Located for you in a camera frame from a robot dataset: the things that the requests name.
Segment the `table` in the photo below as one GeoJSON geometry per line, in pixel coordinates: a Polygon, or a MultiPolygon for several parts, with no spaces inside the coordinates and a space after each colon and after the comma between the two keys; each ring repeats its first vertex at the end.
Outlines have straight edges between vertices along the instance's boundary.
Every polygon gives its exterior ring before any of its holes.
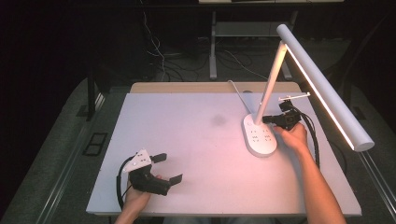
{"type": "MultiPolygon", "coordinates": [[[[258,107],[265,83],[235,83],[251,108],[258,107]]],[[[295,83],[276,83],[265,114],[280,114],[277,97],[298,94],[295,83]]],[[[321,171],[343,213],[360,216],[361,208],[332,153],[306,98],[293,101],[314,121],[321,171]]],[[[167,196],[152,195],[142,216],[303,216],[299,163],[277,138],[269,158],[252,156],[245,145],[242,120],[247,110],[229,82],[135,83],[127,94],[98,174],[87,212],[99,216],[120,212],[116,175],[122,162],[145,148],[167,153],[153,165],[164,179],[183,174],[167,196]]],[[[312,139],[308,145],[313,148],[312,139]]],[[[126,187],[126,175],[123,177],[126,187]]]]}

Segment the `white desk lamp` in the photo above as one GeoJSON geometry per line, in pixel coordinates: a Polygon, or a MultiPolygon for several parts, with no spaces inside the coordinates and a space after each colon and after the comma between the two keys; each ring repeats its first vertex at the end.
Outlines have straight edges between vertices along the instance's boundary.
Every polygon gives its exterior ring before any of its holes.
{"type": "Polygon", "coordinates": [[[273,91],[280,66],[285,58],[287,50],[350,147],[355,151],[364,151],[372,148],[375,143],[371,137],[364,131],[288,27],[281,24],[276,28],[276,31],[281,41],[277,49],[268,83],[264,90],[264,95],[262,96],[259,110],[256,115],[247,115],[243,122],[248,150],[257,157],[268,157],[276,149],[276,139],[270,128],[262,123],[262,116],[273,91]]]}

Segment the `gray carpet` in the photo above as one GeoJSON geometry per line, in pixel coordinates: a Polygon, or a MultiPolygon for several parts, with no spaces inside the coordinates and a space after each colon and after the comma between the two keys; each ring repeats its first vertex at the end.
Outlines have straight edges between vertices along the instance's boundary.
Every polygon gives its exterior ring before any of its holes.
{"type": "MultiPolygon", "coordinates": [[[[235,63],[235,58],[243,64],[250,63],[246,65],[249,70],[266,76],[275,56],[277,40],[264,38],[253,43],[240,42],[239,44],[244,47],[240,49],[239,46],[235,46],[234,42],[227,42],[227,40],[218,43],[217,81],[229,79],[265,81],[265,78],[241,68],[238,63],[235,63]]],[[[302,41],[302,45],[318,67],[325,69],[342,56],[348,42],[305,40],[302,41]]],[[[175,55],[178,54],[173,54],[176,51],[168,49],[166,53],[169,56],[164,55],[172,62],[165,63],[165,70],[169,76],[163,73],[161,60],[159,60],[158,73],[153,81],[168,81],[169,79],[171,81],[210,81],[207,47],[207,42],[204,41],[201,46],[203,53],[197,59],[176,57],[175,55]]],[[[106,146],[111,138],[125,93],[130,87],[114,87],[110,93],[105,94],[104,101],[98,103],[98,110],[92,121],[86,121],[85,117],[79,116],[81,107],[87,104],[86,87],[86,80],[84,80],[70,95],[1,224],[114,222],[114,217],[90,215],[85,212],[85,209],[106,154],[106,146]],[[82,152],[93,133],[107,133],[104,148],[97,157],[84,156],[82,152]]],[[[322,113],[323,109],[317,106],[316,99],[312,98],[311,101],[322,122],[323,130],[331,142],[334,154],[340,165],[346,169],[346,177],[361,204],[362,217],[349,217],[348,223],[394,223],[372,178],[361,162],[360,155],[348,149],[348,146],[344,144],[340,134],[334,131],[332,123],[322,113]]],[[[370,155],[390,187],[396,189],[395,134],[357,88],[353,89],[352,105],[358,107],[364,115],[365,119],[361,120],[361,124],[375,140],[376,145],[370,150],[370,155]]],[[[297,224],[302,218],[282,217],[279,220],[285,224],[297,224]]]]}

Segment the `white table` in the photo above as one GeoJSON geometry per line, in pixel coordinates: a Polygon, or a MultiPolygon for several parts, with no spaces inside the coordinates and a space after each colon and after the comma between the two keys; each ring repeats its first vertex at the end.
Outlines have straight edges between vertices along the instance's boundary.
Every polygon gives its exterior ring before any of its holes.
{"type": "MultiPolygon", "coordinates": [[[[237,83],[257,91],[263,83],[237,83]]],[[[277,84],[265,114],[280,114],[277,98],[298,94],[295,84],[277,84]]],[[[124,160],[145,148],[150,155],[167,153],[151,172],[164,179],[183,174],[167,196],[152,195],[142,216],[262,216],[304,215],[301,172],[292,151],[277,138],[269,158],[251,155],[245,145],[242,120],[248,113],[231,83],[145,83],[127,94],[97,177],[87,212],[116,215],[116,175],[124,160]]],[[[243,93],[257,110],[259,92],[243,93]]],[[[307,98],[293,101],[314,121],[321,171],[343,213],[360,216],[361,208],[332,153],[307,98]]],[[[126,187],[126,175],[122,177],[126,187]]]]}

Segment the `dark background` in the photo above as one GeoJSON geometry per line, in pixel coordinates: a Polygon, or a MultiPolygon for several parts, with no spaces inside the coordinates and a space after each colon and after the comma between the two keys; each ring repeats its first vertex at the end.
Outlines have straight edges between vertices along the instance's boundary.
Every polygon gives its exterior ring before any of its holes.
{"type": "MultiPolygon", "coordinates": [[[[396,36],[393,27],[396,13],[392,2],[346,0],[340,6],[309,5],[301,8],[293,32],[298,37],[317,41],[350,39],[345,57],[332,71],[327,71],[331,81],[338,88],[344,76],[350,77],[395,131],[393,66],[396,58],[393,51],[396,45],[393,40],[396,36]]],[[[86,3],[101,4],[99,1],[86,3]]],[[[108,91],[112,85],[131,85],[152,78],[150,64],[155,62],[145,53],[147,34],[142,33],[141,11],[128,10],[135,1],[111,3],[126,7],[80,8],[66,0],[0,2],[0,216],[66,99],[88,71],[95,73],[100,91],[108,91]]],[[[187,5],[195,1],[144,3],[187,5]]],[[[238,10],[221,10],[220,15],[228,18],[236,12],[250,20],[256,19],[253,15],[257,14],[253,12],[259,12],[258,9],[238,10]]],[[[275,20],[290,11],[289,8],[282,10],[266,15],[275,20]]],[[[196,51],[195,38],[210,34],[210,10],[156,9],[148,16],[153,32],[164,43],[192,55],[196,51]]]]}

